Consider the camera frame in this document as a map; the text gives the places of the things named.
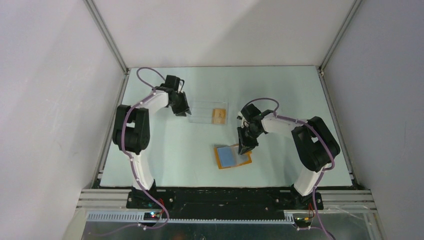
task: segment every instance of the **transparent container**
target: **transparent container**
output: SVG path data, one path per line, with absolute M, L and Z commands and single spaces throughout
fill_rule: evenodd
M 226 125 L 228 122 L 228 102 L 190 101 L 190 123 Z

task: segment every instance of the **white wall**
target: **white wall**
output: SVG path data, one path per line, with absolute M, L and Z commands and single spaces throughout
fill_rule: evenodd
M 354 0 L 97 0 L 129 67 L 320 65 Z
M 84 2 L 0 1 L 1 239 L 60 239 L 123 74 Z
M 325 69 L 349 154 L 389 239 L 422 239 L 424 2 L 364 1 Z

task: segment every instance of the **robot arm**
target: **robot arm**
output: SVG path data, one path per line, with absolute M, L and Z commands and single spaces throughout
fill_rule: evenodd
M 313 141 L 316 136 L 306 126 L 278 118 L 272 112 L 271 110 L 261 112 L 253 104 L 241 110 L 239 114 L 241 126 L 237 128 L 238 154 L 242 155 L 257 147 L 259 145 L 257 138 L 262 133 L 278 133 L 292 137 L 304 166 L 292 190 L 295 191 L 295 195 L 300 195 L 300 198 L 306 197 L 311 194 L 322 170 L 330 165 L 330 157 L 319 141 Z M 323 138 L 333 158 L 340 153 L 339 145 L 321 118 L 315 116 L 307 123 Z
M 134 123 L 134 126 L 126 126 L 125 128 L 125 150 L 133 157 L 135 172 L 141 185 L 146 190 L 150 190 L 155 181 L 144 151 L 149 146 L 150 141 L 150 116 L 154 115 L 159 109 L 167 107 L 171 107 L 173 113 L 179 117 L 191 114 L 186 94 L 182 91 L 183 85 L 184 80 L 172 75 L 166 76 L 165 83 L 155 87 L 129 115 L 127 124 Z M 121 151 L 124 120 L 130 108 L 131 106 L 128 105 L 120 105 L 116 109 L 112 140 Z M 132 186 L 141 190 L 136 179 L 133 179 Z

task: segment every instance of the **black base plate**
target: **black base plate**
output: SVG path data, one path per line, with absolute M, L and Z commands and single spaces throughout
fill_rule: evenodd
M 128 209 L 160 209 L 142 191 L 137 191 L 128 194 Z M 292 193 L 279 187 L 160 187 L 149 193 L 163 200 L 172 219 L 280 220 L 284 219 L 284 210 L 307 210 L 312 203 L 311 197 L 302 203 L 295 202 Z M 315 200 L 318 210 L 322 210 L 318 192 Z

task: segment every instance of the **blue sponge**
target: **blue sponge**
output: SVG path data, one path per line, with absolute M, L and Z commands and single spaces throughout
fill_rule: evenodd
M 218 147 L 216 150 L 218 151 L 219 161 L 223 168 L 234 167 L 236 165 L 231 146 Z

